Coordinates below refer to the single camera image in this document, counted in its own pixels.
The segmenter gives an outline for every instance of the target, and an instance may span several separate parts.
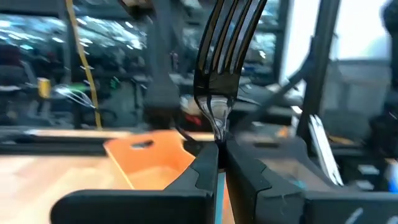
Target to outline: black fork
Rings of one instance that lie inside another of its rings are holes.
[[[226,121],[238,94],[243,61],[266,2],[217,0],[201,38],[193,94],[198,107],[210,120],[217,142],[225,141]],[[236,16],[235,27],[228,37]]]

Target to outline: black rod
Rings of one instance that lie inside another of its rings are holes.
[[[302,114],[297,126],[297,135],[304,139],[308,149],[312,144],[309,121],[310,115],[319,114],[326,70],[329,64],[331,41],[335,31],[340,0],[321,0],[315,28],[315,67],[313,75],[307,80]]]

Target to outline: cable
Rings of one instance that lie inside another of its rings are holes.
[[[94,107],[98,109],[97,91],[95,89],[94,78],[93,78],[93,75],[91,74],[90,66],[88,65],[87,58],[84,53],[85,52],[84,47],[80,44],[79,33],[77,31],[78,24],[77,24],[77,20],[76,20],[75,11],[73,10],[73,0],[65,0],[65,2],[67,5],[70,21],[72,23],[73,34],[75,36],[76,46],[77,46],[77,50],[78,50],[78,53],[80,56],[80,60],[85,68],[87,80],[90,83],[91,99],[94,104]],[[95,124],[96,124],[97,128],[102,129],[100,113],[98,112],[98,110],[95,110],[94,114],[95,114]]]

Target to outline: fork tines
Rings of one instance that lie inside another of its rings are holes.
[[[197,72],[241,73],[246,52],[267,0],[245,0],[243,6],[241,2],[217,0],[201,39]]]

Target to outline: fork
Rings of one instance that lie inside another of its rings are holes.
[[[227,118],[238,95],[244,58],[267,0],[246,0],[240,9],[241,2],[217,0],[195,65],[194,99],[209,119],[216,142],[226,140]]]

